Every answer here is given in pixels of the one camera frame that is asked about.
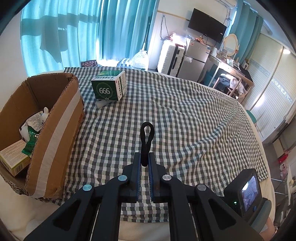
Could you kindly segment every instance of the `wall-mounted tv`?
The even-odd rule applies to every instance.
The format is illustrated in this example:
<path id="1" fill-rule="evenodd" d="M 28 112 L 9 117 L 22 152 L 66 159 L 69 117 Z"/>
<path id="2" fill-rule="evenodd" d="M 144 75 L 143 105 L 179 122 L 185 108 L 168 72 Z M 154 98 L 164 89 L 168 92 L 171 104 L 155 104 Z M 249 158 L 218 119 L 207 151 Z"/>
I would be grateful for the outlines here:
<path id="1" fill-rule="evenodd" d="M 204 12 L 193 9 L 188 28 L 221 43 L 227 27 Z"/>

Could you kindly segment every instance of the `gray and white plaid blanket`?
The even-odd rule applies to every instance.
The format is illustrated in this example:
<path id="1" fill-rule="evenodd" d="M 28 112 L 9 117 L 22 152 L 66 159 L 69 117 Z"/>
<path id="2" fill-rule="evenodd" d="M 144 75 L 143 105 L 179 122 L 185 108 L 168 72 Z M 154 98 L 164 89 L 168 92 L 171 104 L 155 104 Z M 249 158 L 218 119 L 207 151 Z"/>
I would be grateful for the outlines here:
<path id="1" fill-rule="evenodd" d="M 127 94 L 96 107 L 90 80 L 102 70 L 66 68 L 79 80 L 85 119 L 73 147 L 64 195 L 69 199 L 84 184 L 95 186 L 122 173 L 140 152 L 140 127 L 155 127 L 151 151 L 158 164 L 183 183 L 204 183 L 217 195 L 245 168 L 255 168 L 259 180 L 268 177 L 260 147 L 239 103 L 228 96 L 182 79 L 157 73 L 125 70 Z M 168 221 L 166 204 L 150 201 L 148 168 L 142 168 L 139 202 L 123 203 L 121 220 Z"/>

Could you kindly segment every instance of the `brown cardboard box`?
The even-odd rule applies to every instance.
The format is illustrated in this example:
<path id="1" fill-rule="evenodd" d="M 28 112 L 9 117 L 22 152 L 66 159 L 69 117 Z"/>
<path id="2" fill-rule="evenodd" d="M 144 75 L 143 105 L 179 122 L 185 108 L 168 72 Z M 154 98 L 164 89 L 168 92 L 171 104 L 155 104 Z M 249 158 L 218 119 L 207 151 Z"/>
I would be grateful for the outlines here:
<path id="1" fill-rule="evenodd" d="M 0 150 L 20 140 L 20 125 L 44 107 L 50 110 L 49 116 L 26 176 L 21 172 L 13 177 L 2 163 L 0 174 L 19 194 L 58 198 L 63 192 L 68 160 L 84 116 L 76 76 L 43 74 L 25 80 L 0 112 Z"/>

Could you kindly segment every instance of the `sliding wardrobe door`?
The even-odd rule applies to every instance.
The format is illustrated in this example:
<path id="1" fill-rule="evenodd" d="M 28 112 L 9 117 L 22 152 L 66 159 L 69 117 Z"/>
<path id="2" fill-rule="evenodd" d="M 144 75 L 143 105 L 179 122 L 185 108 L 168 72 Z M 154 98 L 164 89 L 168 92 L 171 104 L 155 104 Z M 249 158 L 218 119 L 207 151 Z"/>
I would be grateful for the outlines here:
<path id="1" fill-rule="evenodd" d="M 248 71 L 253 79 L 254 87 L 251 88 L 242 103 L 247 110 L 254 107 L 254 104 L 266 88 L 270 76 L 275 71 L 281 53 L 281 44 L 266 35 L 260 34 L 252 56 L 249 59 Z"/>
<path id="2" fill-rule="evenodd" d="M 252 109 L 264 139 L 283 121 L 295 97 L 296 57 L 284 51 L 270 83 Z"/>

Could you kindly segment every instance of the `small white figurine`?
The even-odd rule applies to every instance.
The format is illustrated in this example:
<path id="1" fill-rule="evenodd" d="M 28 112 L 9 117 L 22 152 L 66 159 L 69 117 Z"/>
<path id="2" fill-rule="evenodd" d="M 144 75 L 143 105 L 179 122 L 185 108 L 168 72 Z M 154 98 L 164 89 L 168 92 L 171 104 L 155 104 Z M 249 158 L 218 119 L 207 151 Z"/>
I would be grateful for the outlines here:
<path id="1" fill-rule="evenodd" d="M 43 114 L 41 115 L 41 124 L 42 124 L 42 126 L 44 125 L 48 115 L 49 115 L 48 108 L 44 107 Z"/>

